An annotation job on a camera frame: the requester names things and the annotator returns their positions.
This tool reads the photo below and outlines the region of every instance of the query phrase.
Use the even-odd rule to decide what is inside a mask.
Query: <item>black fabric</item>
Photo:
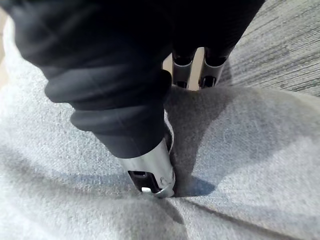
[[[183,18],[196,19],[198,31],[206,31],[197,37],[220,50],[236,44],[262,4],[213,2],[2,0],[0,5],[15,22],[21,55],[48,79],[48,98],[70,103],[72,123],[93,132],[115,156],[134,158],[164,137],[163,102],[171,76],[161,65],[172,43],[184,46],[187,32],[195,30],[182,26]],[[207,27],[201,25],[203,16]],[[214,30],[215,38],[208,37],[216,28],[220,34]]]
[[[176,58],[193,58],[199,47],[209,58],[227,59],[265,0],[197,0],[174,5]]]

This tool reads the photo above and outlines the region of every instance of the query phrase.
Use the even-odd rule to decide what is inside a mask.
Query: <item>gray fabric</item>
[[[226,63],[220,85],[320,97],[320,2],[267,0]]]
[[[0,239],[319,238],[319,98],[173,88],[165,107],[178,188],[174,198],[154,199],[137,193],[91,133],[71,125],[69,105],[45,97],[46,79],[19,56],[10,31]]]

